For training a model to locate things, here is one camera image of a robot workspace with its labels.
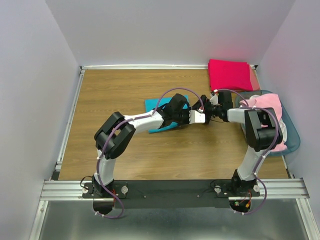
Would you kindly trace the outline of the folded magenta t shirt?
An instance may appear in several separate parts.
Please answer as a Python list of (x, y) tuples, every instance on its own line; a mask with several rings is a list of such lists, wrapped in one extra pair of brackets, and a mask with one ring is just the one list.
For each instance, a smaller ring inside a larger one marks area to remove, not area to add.
[(218, 89), (253, 90), (251, 67), (246, 62), (210, 59), (207, 69), (211, 91)]

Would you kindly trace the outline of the teal plastic basket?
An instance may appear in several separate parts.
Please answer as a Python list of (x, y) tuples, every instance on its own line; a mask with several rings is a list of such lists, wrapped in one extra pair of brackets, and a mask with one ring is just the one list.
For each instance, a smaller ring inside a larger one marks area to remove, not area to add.
[(240, 96), (235, 97), (235, 106), (237, 108), (244, 102), (243, 99), (246, 99), (250, 106), (260, 108), (271, 107), (275, 110), (283, 139), (281, 144), (278, 144), (275, 149), (271, 150), (270, 156), (284, 156), (293, 153), (300, 147), (301, 140), (298, 131), (277, 94), (268, 90), (241, 92)]

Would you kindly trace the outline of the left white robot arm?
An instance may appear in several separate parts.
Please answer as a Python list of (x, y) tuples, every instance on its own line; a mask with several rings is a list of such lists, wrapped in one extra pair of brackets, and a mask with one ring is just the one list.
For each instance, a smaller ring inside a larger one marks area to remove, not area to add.
[(135, 134), (189, 125), (191, 110), (188, 99), (177, 93), (166, 102), (156, 100), (155, 106), (142, 114), (114, 112), (94, 135), (97, 149), (97, 165), (92, 176), (94, 193), (101, 198), (110, 193), (115, 195), (110, 184), (114, 181), (116, 159), (123, 154)]

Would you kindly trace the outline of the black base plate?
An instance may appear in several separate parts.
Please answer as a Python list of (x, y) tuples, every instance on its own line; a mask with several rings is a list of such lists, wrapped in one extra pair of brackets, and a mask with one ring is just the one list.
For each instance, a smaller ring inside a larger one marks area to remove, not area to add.
[(247, 213), (253, 197), (260, 196), (256, 180), (114, 180), (105, 188), (96, 180), (82, 188), (84, 199), (102, 214), (116, 209), (233, 208)]

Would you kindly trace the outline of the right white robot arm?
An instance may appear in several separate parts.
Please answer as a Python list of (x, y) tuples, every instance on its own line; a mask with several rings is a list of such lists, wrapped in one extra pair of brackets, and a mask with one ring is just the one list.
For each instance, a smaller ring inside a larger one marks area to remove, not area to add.
[(227, 89), (212, 93), (210, 98), (200, 97), (200, 109), (205, 114), (205, 123), (218, 117), (224, 122), (244, 125), (247, 151), (240, 166), (230, 180), (218, 180), (229, 196), (243, 196), (254, 192), (258, 172), (269, 153), (283, 141), (283, 133), (273, 107), (258, 107), (244, 99), (238, 108), (234, 108), (232, 92)]

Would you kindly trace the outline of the aluminium rail frame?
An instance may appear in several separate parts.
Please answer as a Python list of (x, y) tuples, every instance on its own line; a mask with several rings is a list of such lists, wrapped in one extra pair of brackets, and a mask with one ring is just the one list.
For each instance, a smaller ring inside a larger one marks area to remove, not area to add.
[[(114, 113), (147, 112), (145, 99), (187, 94), (193, 105), (209, 95), (206, 69), (105, 69), (85, 67), (60, 151), (62, 175), (82, 181), (47, 180), (33, 239), (55, 240), (317, 240), (320, 237), (302, 178), (282, 178), (283, 160), (266, 157), (257, 174), (260, 195), (248, 212), (231, 207), (112, 208), (102, 214), (83, 186), (96, 172), (95, 133)], [(240, 123), (187, 124), (137, 133), (116, 158), (114, 180), (226, 180), (241, 165), (248, 144)]]

